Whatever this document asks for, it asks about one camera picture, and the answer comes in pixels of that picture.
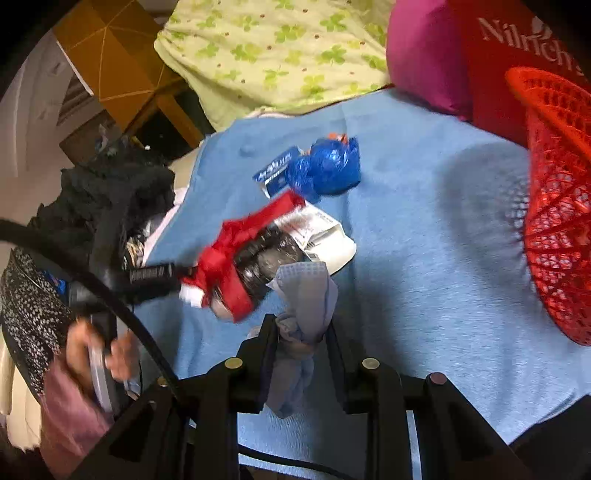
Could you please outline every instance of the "red mesh basket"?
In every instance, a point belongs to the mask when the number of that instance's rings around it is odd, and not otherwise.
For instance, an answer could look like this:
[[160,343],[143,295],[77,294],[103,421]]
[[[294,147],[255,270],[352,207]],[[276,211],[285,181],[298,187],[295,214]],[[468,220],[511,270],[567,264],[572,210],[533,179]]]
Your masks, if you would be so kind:
[[512,68],[506,79],[527,109],[531,274],[558,327],[591,345],[591,95],[532,68]]

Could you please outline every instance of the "screw head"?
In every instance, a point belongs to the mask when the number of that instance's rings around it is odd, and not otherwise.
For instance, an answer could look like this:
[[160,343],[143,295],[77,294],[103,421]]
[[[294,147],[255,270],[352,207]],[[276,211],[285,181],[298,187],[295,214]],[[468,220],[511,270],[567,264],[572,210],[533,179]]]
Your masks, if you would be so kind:
[[447,382],[447,377],[441,372],[435,372],[429,375],[429,378],[431,379],[431,382],[436,385],[443,385],[445,382]]
[[224,365],[226,366],[226,368],[229,368],[230,370],[234,370],[237,368],[240,368],[242,366],[242,358],[238,358],[237,356],[233,356],[228,358],[225,362]]
[[371,357],[365,358],[361,362],[361,365],[363,365],[363,367],[367,370],[375,370],[377,367],[379,367],[379,360]]

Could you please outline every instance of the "black mount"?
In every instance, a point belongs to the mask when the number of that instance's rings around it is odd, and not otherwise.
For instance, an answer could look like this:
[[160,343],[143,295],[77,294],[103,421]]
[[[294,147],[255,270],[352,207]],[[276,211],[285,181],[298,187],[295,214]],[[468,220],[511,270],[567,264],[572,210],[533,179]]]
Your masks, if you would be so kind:
[[[121,415],[70,480],[239,480],[237,414],[262,410],[277,337],[275,317],[268,314],[258,337],[242,342],[236,357],[180,382],[182,406],[159,379]],[[412,480],[407,410],[414,412],[423,479],[532,479],[445,375],[425,380],[399,375],[363,355],[340,333],[336,319],[325,338],[339,403],[347,414],[368,414],[366,480]],[[187,454],[190,420],[197,424],[192,458]]]

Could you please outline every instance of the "red bow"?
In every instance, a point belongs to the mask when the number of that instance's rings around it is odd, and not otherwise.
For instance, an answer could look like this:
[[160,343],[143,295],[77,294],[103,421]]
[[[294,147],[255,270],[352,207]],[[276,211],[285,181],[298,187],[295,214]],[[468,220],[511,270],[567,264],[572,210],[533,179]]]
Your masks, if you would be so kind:
[[212,290],[218,285],[223,302],[232,313],[234,322],[241,320],[254,306],[234,267],[234,255],[245,243],[253,240],[259,230],[276,218],[305,204],[302,197],[289,190],[256,213],[240,220],[223,222],[217,240],[203,249],[199,255],[196,272],[192,277],[184,278],[183,282],[198,286],[204,291],[204,307],[209,305]]

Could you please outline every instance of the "light blue towel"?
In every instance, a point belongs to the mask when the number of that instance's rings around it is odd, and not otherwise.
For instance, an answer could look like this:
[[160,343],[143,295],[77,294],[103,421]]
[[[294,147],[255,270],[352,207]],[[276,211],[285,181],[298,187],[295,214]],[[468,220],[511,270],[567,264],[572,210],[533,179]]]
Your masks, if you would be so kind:
[[330,325],[338,289],[324,262],[282,265],[269,283],[287,304],[277,318],[279,343],[267,406],[279,418],[292,415],[314,374],[314,353]]
[[[359,185],[317,205],[358,247],[332,277],[335,318],[348,335],[402,373],[444,372],[506,442],[589,393],[591,349],[564,336],[545,312],[515,230],[527,194],[527,151],[393,90],[292,119],[240,120],[209,137],[150,261],[193,262],[224,219],[267,204],[254,172],[291,145],[312,145],[331,132],[357,136],[361,151]],[[240,324],[174,296],[136,312],[176,373],[189,377],[234,356],[265,313],[283,309],[271,293]],[[144,365],[147,383],[157,372]],[[343,414],[321,343],[301,411],[285,420],[268,408],[240,415],[239,439],[362,478],[365,420]]]

